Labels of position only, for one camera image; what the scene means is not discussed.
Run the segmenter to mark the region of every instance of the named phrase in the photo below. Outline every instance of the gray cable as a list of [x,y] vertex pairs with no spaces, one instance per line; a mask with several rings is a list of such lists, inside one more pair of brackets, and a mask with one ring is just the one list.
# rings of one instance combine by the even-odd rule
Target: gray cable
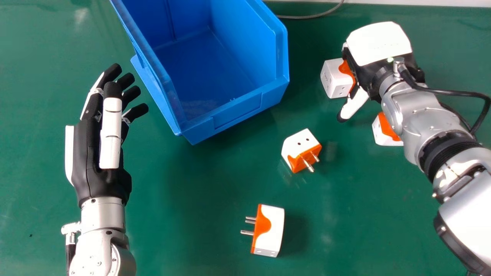
[[295,15],[277,15],[278,18],[282,19],[296,19],[296,20],[302,20],[302,19],[313,19],[313,18],[319,18],[326,16],[328,14],[331,14],[335,12],[343,3],[345,0],[340,0],[339,3],[332,9],[327,10],[322,13],[317,13],[317,14],[312,14],[312,15],[300,15],[300,16],[295,16]]

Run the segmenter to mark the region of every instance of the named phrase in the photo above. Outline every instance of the black cable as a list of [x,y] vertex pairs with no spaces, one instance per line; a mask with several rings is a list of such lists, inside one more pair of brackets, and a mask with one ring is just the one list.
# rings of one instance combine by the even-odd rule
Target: black cable
[[317,14],[300,15],[300,16],[297,15],[276,15],[276,16],[282,19],[297,19],[297,20],[319,18],[335,12],[344,3],[344,1],[345,0],[341,0],[334,8]]
[[441,105],[441,107],[443,107],[446,110],[448,110],[448,111],[452,112],[453,114],[455,114],[459,118],[459,120],[465,125],[465,128],[467,128],[467,130],[470,131],[470,129],[471,129],[470,124],[462,116],[462,114],[458,113],[455,109],[453,109],[452,107],[450,107],[449,105],[447,105],[445,103],[440,102],[440,105]]
[[409,70],[407,68],[405,68],[404,66],[399,67],[399,73],[401,74],[401,77],[403,78],[403,80],[405,82],[407,82],[409,84],[409,86],[411,86],[411,88],[413,88],[413,89],[417,89],[417,90],[421,90],[421,91],[425,91],[425,92],[429,92],[429,93],[433,93],[433,94],[437,94],[437,95],[473,97],[473,98],[483,99],[484,100],[483,109],[482,109],[481,113],[479,114],[479,117],[477,117],[476,122],[474,123],[474,125],[472,126],[472,128],[469,131],[472,135],[474,135],[476,133],[476,131],[479,129],[479,127],[483,123],[484,118],[488,114],[488,111],[489,111],[490,106],[491,106],[491,98],[487,95],[477,93],[477,92],[433,89],[433,88],[427,88],[427,87],[420,86],[412,78],[412,75],[409,72]]

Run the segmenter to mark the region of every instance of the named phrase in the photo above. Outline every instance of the blue plastic bin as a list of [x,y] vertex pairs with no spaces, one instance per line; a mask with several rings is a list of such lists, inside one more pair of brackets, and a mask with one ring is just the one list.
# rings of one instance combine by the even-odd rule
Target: blue plastic bin
[[287,32],[261,0],[111,2],[175,135],[196,144],[281,100]]

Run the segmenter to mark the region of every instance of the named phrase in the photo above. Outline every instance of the robotic arm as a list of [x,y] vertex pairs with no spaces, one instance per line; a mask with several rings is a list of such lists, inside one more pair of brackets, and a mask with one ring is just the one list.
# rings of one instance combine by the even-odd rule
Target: robotic arm
[[[441,203],[434,219],[438,236],[468,274],[491,276],[491,151],[474,137],[489,110],[490,98],[428,88],[408,37],[394,22],[353,31],[342,54],[353,83],[338,120],[347,121],[368,99],[381,103],[386,125],[402,141],[406,159],[433,183],[433,197]],[[325,80],[335,75],[325,70],[323,74]],[[328,91],[326,83],[336,81],[325,80]],[[340,90],[331,87],[331,91]],[[472,128],[464,127],[461,123],[468,126],[467,122],[440,103],[438,94],[481,98],[485,107]]]
[[69,276],[136,274],[125,235],[124,208],[132,181],[123,168],[121,144],[129,125],[146,114],[148,106],[140,104],[122,113],[140,89],[127,89],[135,81],[131,73],[114,81],[121,72],[118,64],[104,71],[88,93],[78,124],[65,128],[65,172],[82,210],[81,221],[61,229]]

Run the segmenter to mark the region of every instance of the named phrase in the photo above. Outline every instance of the green table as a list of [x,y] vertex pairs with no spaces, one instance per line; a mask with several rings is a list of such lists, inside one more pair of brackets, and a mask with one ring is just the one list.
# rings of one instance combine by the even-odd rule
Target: green table
[[[270,6],[306,14],[332,4]],[[380,106],[338,123],[344,101],[326,97],[319,72],[351,30],[394,20],[429,85],[489,93],[490,19],[491,9],[347,4],[326,18],[286,21],[291,84],[282,102],[196,146],[173,135],[143,89],[150,112],[124,145],[138,275],[463,275],[434,233],[428,180],[402,148],[374,144]],[[60,227],[80,219],[64,174],[64,126],[76,123],[101,70],[119,62],[135,72],[133,48],[108,1],[2,0],[0,33],[0,275],[63,275]],[[481,108],[445,100],[470,121]],[[281,145],[303,128],[324,148],[315,173],[293,175]],[[491,145],[491,120],[478,137]],[[251,255],[251,238],[239,234],[258,203],[286,210],[277,259]]]

